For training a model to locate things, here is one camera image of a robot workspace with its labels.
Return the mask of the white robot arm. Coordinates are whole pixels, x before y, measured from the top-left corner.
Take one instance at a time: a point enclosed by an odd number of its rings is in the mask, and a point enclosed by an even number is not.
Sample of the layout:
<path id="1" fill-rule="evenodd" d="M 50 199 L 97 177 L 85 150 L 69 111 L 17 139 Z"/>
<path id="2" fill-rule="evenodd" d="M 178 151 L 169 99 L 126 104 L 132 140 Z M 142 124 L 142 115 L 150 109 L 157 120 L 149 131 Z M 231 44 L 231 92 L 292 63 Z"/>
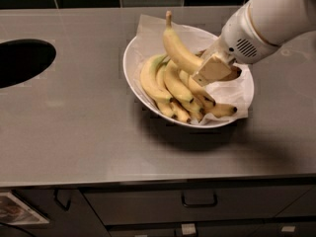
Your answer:
<path id="1" fill-rule="evenodd" d="M 316 0 L 249 0 L 226 22 L 193 78 L 222 80 L 234 63 L 255 64 L 286 42 L 316 30 Z"/>

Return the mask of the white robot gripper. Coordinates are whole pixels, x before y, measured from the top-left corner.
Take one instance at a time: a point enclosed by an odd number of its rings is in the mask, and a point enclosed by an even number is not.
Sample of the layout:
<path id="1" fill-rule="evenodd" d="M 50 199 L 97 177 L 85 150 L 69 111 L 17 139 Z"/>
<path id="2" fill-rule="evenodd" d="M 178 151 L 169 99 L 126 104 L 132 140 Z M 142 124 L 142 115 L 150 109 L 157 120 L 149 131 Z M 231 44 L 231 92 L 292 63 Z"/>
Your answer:
<path id="1" fill-rule="evenodd" d="M 233 63 L 254 64 L 278 49 L 279 45 L 268 42 L 255 27 L 251 4 L 246 3 L 231 16 L 219 38 L 204 52 L 192 78 L 206 86 L 228 76 Z"/>

